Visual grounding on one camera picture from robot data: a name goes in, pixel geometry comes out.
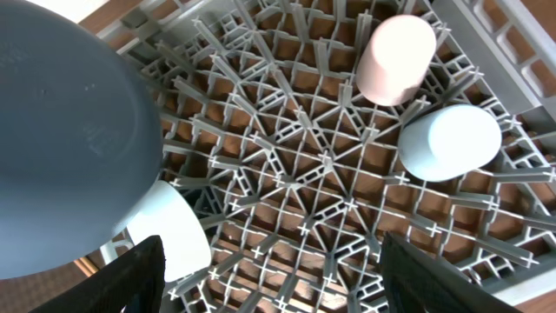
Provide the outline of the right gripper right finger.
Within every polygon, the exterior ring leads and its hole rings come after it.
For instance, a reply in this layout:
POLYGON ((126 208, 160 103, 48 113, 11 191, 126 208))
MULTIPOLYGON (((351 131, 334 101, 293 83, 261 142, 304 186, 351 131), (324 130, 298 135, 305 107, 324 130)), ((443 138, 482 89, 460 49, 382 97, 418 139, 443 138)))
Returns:
POLYGON ((520 312, 468 282, 450 263, 432 259, 395 233, 385 234, 380 268, 391 312, 520 312))

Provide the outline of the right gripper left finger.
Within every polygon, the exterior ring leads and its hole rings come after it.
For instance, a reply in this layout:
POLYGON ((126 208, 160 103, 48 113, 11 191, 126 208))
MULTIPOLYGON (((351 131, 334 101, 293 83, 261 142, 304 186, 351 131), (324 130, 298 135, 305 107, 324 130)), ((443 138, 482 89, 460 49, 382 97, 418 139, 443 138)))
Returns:
POLYGON ((165 286, 164 271, 162 239, 149 236, 31 313, 158 313, 165 286))

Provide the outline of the light blue rice bowl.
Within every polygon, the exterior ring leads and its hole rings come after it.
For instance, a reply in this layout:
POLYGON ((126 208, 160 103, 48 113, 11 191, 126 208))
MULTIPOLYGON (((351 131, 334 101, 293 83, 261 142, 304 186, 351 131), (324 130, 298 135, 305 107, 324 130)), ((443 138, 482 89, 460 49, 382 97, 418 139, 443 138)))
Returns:
POLYGON ((133 243, 149 236, 162 239, 164 280, 174 282, 211 263, 209 241, 185 198, 169 183, 157 181, 134 207, 127 224, 133 243))

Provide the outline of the light blue plastic cup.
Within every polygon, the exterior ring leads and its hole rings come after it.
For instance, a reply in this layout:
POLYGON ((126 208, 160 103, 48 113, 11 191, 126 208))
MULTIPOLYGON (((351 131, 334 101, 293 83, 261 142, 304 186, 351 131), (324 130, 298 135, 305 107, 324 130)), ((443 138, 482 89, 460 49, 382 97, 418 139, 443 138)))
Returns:
POLYGON ((399 159, 411 175, 442 182, 491 162, 501 141, 500 126, 492 115, 457 104, 406 126, 398 140, 399 159))

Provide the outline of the dark blue plate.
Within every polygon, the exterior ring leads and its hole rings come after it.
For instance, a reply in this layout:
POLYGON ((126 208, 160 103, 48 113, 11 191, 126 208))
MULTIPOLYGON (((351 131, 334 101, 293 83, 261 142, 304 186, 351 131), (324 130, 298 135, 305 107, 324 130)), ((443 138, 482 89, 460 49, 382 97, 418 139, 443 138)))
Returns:
POLYGON ((108 242, 161 162, 158 111, 137 71, 70 20, 2 2, 2 278, 108 242))

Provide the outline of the pink plastic cup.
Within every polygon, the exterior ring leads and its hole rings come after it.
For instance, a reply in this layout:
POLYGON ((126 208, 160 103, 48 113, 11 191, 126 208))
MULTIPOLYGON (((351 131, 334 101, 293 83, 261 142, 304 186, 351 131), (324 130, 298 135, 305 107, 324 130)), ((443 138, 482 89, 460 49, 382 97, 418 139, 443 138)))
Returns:
POLYGON ((356 85, 370 102, 395 106, 412 99, 436 51, 432 26, 413 15, 397 15, 374 30, 356 71, 356 85))

